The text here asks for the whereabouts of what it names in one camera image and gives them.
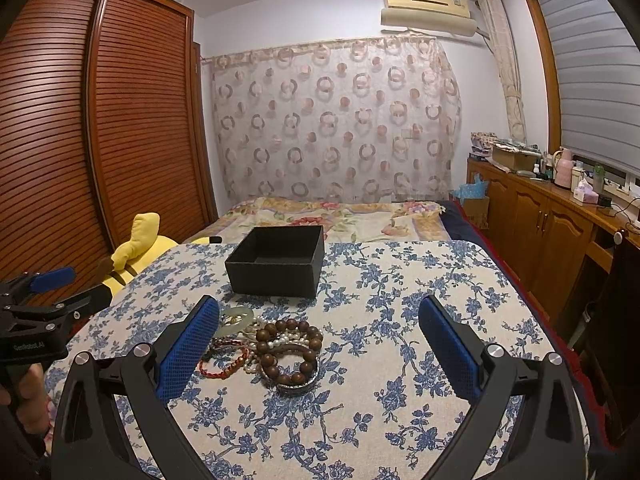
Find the person's left hand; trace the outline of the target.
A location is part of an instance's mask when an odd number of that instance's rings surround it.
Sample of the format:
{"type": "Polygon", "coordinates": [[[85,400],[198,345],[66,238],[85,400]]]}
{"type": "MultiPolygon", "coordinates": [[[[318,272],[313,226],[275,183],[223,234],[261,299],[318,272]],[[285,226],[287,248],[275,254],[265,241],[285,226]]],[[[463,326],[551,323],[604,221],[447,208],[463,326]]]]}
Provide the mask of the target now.
{"type": "Polygon", "coordinates": [[[18,394],[17,420],[28,434],[44,436],[49,431],[49,397],[44,388],[41,364],[32,364],[15,388],[18,394]]]}

